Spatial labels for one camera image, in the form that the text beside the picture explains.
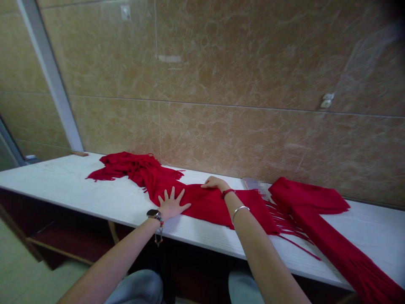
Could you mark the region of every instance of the smartwatch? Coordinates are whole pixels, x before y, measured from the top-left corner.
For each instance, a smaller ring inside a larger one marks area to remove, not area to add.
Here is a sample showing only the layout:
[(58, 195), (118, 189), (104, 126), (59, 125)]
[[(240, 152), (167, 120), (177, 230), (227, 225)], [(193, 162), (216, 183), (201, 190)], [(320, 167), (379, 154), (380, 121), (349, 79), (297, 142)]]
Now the smartwatch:
[(160, 222), (163, 221), (163, 219), (162, 219), (162, 214), (160, 213), (159, 210), (151, 209), (151, 210), (149, 210), (149, 211), (146, 213), (146, 216), (147, 216), (147, 217), (151, 217), (151, 218), (155, 218), (155, 219), (157, 219), (157, 220), (160, 221)]

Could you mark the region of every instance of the beige wall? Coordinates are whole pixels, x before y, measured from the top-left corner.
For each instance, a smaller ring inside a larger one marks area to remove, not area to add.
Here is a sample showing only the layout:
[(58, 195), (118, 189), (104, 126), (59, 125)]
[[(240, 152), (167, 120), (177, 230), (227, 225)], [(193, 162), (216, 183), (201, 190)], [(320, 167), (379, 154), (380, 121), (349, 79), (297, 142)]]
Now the beige wall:
[(405, 205), (405, 39), (384, 1), (38, 1), (86, 150)]
[(0, 3), (0, 115), (22, 154), (68, 155), (69, 143), (15, 0)]

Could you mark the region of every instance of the left hand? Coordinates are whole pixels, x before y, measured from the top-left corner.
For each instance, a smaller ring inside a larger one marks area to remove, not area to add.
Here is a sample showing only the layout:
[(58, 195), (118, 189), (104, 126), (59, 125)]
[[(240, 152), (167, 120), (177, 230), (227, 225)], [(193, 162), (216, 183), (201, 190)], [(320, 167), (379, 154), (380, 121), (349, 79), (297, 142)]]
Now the left hand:
[(184, 206), (180, 206), (180, 201), (184, 195), (185, 189), (183, 189), (177, 198), (174, 198), (175, 188), (172, 187), (172, 192), (169, 195), (167, 194), (167, 190), (165, 190), (165, 199), (163, 200), (161, 196), (158, 196), (160, 202), (160, 208), (158, 209), (162, 214), (162, 218), (164, 221), (171, 219), (172, 217), (178, 216), (184, 210), (190, 208), (191, 204), (185, 204)]

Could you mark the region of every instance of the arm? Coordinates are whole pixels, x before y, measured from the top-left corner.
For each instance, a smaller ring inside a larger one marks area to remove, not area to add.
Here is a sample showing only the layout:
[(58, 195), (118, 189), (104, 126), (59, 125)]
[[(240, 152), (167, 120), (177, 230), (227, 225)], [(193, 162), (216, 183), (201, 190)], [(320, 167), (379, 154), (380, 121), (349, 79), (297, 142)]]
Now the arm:
[[(201, 187), (221, 191), (230, 188), (224, 180), (213, 176)], [(243, 206), (234, 192), (226, 194), (225, 203), (230, 216)], [(235, 215), (233, 225), (264, 302), (310, 303), (255, 217), (247, 209), (241, 209)]]
[[(181, 214), (191, 206), (191, 204), (180, 206), (184, 189), (177, 199), (174, 198), (174, 192), (175, 189), (173, 187), (169, 198), (165, 190), (165, 200), (159, 196), (161, 203), (159, 211), (164, 221)], [(104, 303), (159, 226), (160, 222), (154, 218), (149, 218), (143, 222), (142, 225), (128, 234), (99, 259), (67, 291), (58, 303)]]

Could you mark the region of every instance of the gray pants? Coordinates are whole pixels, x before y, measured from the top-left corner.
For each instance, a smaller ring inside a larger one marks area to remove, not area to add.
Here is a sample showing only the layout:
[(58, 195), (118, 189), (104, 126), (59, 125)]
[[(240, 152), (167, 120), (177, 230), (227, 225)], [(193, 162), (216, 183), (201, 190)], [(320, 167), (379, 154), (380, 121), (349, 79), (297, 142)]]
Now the gray pants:
[[(257, 284), (248, 272), (231, 272), (228, 285), (232, 304), (264, 304)], [(162, 301), (162, 279), (156, 272), (144, 269), (123, 279), (105, 304), (161, 304)]]

